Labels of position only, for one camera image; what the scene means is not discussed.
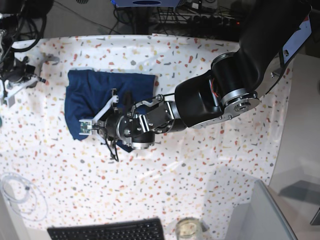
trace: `navy blue towel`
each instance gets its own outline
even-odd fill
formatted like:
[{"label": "navy blue towel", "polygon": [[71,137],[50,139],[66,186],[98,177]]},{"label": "navy blue towel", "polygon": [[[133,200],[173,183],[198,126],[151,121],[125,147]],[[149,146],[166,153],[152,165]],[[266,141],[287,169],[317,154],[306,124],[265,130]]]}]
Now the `navy blue towel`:
[{"label": "navy blue towel", "polygon": [[77,140],[87,138],[85,135],[79,135],[79,120],[92,119],[112,97],[111,89],[117,89],[119,96],[117,107],[123,108],[123,98],[127,92],[131,92],[134,102],[152,98],[155,77],[138,73],[69,71],[69,86],[66,88],[64,114],[72,137]]}]

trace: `speckled table cover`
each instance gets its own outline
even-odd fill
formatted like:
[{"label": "speckled table cover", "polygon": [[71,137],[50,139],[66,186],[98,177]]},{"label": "speckled table cover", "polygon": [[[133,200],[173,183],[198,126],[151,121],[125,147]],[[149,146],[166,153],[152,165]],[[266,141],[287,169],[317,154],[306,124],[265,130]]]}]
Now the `speckled table cover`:
[{"label": "speckled table cover", "polygon": [[[159,217],[166,239],[175,239],[178,220],[195,217],[210,227],[210,238],[224,239],[234,207],[250,201],[254,181],[270,182],[287,113],[291,67],[255,109],[200,130],[157,135],[148,150],[127,153],[118,148],[119,163],[109,159],[108,149],[96,138],[73,140],[64,103],[70,69],[156,75],[155,94],[169,94],[179,83],[206,72],[214,58],[238,48],[233,42],[154,34],[44,39],[27,52],[38,71],[42,66],[47,83],[22,90],[12,108],[0,107],[0,173],[31,180],[48,203],[47,218],[25,220],[26,226],[46,229]],[[43,200],[37,205],[32,219],[43,215]]]}]

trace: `black keyboard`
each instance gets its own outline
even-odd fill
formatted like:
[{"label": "black keyboard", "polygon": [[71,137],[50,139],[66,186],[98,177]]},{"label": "black keyboard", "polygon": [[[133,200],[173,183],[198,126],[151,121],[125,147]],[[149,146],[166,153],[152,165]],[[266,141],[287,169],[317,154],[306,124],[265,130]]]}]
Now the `black keyboard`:
[{"label": "black keyboard", "polygon": [[52,240],[165,240],[160,219],[47,229]]}]

